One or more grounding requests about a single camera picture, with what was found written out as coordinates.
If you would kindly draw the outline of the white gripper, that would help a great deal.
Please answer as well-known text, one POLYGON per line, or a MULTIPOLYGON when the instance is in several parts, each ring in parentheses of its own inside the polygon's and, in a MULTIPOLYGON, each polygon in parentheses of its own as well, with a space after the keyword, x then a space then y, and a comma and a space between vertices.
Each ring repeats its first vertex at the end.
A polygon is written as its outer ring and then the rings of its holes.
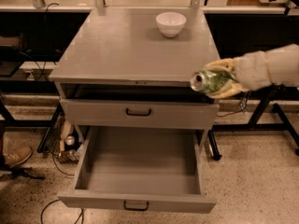
POLYGON ((231 79, 215 82, 211 92, 206 95, 212 99, 224 99, 242 91, 257 91, 272 84, 269 75, 268 59, 263 51, 246 53, 235 59, 221 59, 205 65, 209 71, 226 71, 233 73, 238 82, 231 79))

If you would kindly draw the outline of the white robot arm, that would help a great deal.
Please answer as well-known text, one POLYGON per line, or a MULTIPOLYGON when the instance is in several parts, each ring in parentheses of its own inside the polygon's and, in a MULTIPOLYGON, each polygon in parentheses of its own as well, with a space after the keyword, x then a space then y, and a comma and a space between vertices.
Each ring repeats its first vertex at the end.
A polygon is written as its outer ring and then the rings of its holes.
POLYGON ((221 59, 205 65, 206 70, 224 67, 235 76, 225 91, 210 93, 212 99, 234 96, 242 91, 257 91, 271 85, 299 86, 299 46, 291 44, 268 51, 246 53, 233 59, 221 59))

